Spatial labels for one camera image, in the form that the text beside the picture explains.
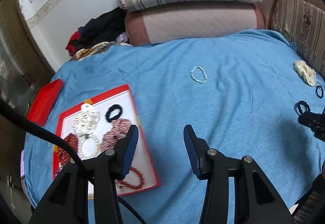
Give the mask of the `red plaid scrunchie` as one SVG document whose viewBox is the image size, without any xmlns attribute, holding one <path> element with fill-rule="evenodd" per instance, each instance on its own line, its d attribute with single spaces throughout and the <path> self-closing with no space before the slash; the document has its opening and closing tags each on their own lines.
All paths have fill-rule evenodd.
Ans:
<svg viewBox="0 0 325 224">
<path fill-rule="evenodd" d="M 101 152 L 107 149 L 113 149 L 116 142 L 126 136 L 132 122 L 129 119 L 121 118 L 112 121 L 111 124 L 111 130 L 106 132 L 102 137 L 102 142 L 100 144 Z"/>
</svg>

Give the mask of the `red-rimmed white tray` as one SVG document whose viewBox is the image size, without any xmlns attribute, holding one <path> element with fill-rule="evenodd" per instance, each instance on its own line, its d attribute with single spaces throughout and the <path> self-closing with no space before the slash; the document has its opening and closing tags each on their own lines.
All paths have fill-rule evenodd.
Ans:
<svg viewBox="0 0 325 224">
<path fill-rule="evenodd" d="M 73 119 L 84 103 L 94 106 L 100 114 L 100 120 L 92 134 L 77 137 L 72 128 Z M 159 185 L 129 85 L 124 84 L 103 92 L 62 112 L 56 129 L 56 135 L 66 140 L 81 160 L 87 160 L 102 153 L 100 144 L 103 135 L 111 130 L 112 121 L 121 118 L 129 119 L 132 125 L 139 128 L 139 137 L 129 174 L 125 179 L 116 181 L 119 196 L 139 193 Z"/>
</svg>

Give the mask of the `white lace scrunchie in tray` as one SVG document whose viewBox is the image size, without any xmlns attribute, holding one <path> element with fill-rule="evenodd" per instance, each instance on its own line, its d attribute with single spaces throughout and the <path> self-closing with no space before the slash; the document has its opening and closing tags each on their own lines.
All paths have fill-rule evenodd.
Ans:
<svg viewBox="0 0 325 224">
<path fill-rule="evenodd" d="M 72 128 L 74 135 L 82 137 L 92 134 L 100 120 L 99 112 L 94 106 L 84 103 L 81 105 L 80 112 L 73 119 Z"/>
</svg>

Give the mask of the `cream lace scrunchie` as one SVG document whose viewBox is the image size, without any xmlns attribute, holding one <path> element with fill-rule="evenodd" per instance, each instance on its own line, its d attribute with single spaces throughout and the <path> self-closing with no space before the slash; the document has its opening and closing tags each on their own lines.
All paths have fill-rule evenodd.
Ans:
<svg viewBox="0 0 325 224">
<path fill-rule="evenodd" d="M 316 86 L 316 72 L 310 66 L 308 66 L 305 61 L 295 61 L 293 65 L 294 70 L 307 85 L 311 87 Z"/>
</svg>

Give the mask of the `blue blanket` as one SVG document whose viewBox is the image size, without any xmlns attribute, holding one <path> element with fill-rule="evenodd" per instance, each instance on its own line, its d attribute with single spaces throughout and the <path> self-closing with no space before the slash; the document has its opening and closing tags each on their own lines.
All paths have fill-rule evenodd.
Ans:
<svg viewBox="0 0 325 224">
<path fill-rule="evenodd" d="M 225 156 L 255 159 L 287 206 L 321 173 L 324 142 L 297 121 L 295 104 L 324 100 L 293 68 L 294 43 L 271 30 L 220 38 L 114 46 L 56 72 L 64 87 L 45 128 L 65 110 L 123 84 L 131 88 L 160 186 L 126 201 L 147 223 L 198 223 L 206 183 L 193 174 L 185 125 Z"/>
</svg>

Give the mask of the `red box lid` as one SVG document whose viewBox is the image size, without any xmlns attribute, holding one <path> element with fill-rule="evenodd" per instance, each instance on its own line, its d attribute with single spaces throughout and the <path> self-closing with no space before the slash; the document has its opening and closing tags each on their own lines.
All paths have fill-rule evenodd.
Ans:
<svg viewBox="0 0 325 224">
<path fill-rule="evenodd" d="M 61 79 L 56 79 L 43 86 L 32 102 L 27 120 L 41 127 L 44 126 L 63 85 Z"/>
</svg>

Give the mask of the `striped floral side pillow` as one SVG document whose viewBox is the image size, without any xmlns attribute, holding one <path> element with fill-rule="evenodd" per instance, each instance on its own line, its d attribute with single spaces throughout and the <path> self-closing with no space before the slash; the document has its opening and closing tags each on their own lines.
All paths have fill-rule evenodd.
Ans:
<svg viewBox="0 0 325 224">
<path fill-rule="evenodd" d="M 324 77 L 324 11 L 304 0 L 278 0 L 270 28 L 294 43 L 299 56 Z"/>
</svg>

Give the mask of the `beige patterned cloth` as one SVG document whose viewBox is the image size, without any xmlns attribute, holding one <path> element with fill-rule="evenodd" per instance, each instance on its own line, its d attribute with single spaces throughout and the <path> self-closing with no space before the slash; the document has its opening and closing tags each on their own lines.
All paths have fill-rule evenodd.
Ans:
<svg viewBox="0 0 325 224">
<path fill-rule="evenodd" d="M 83 59 L 90 57 L 91 55 L 105 53 L 110 49 L 110 47 L 114 47 L 114 46 L 131 46 L 131 45 L 126 42 L 101 42 L 99 44 L 94 45 L 91 48 L 80 49 L 74 54 L 72 61 L 82 61 Z"/>
</svg>

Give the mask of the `black and red clothes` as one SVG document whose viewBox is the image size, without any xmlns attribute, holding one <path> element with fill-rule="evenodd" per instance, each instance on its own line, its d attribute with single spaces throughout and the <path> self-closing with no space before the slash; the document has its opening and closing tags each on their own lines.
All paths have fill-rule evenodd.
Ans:
<svg viewBox="0 0 325 224">
<path fill-rule="evenodd" d="M 88 49 L 101 42 L 112 42 L 126 31 L 126 11 L 116 8 L 103 13 L 97 18 L 90 19 L 86 25 L 81 26 L 72 34 L 66 50 L 70 57 L 81 49 Z"/>
</svg>

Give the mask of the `pink quilted pillow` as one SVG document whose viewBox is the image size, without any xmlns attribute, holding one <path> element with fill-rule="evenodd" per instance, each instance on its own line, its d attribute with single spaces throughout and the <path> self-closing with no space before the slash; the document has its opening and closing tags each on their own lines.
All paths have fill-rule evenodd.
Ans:
<svg viewBox="0 0 325 224">
<path fill-rule="evenodd" d="M 133 46 L 265 28 L 259 8 L 240 2 L 175 3 L 128 12 L 125 26 Z"/>
</svg>

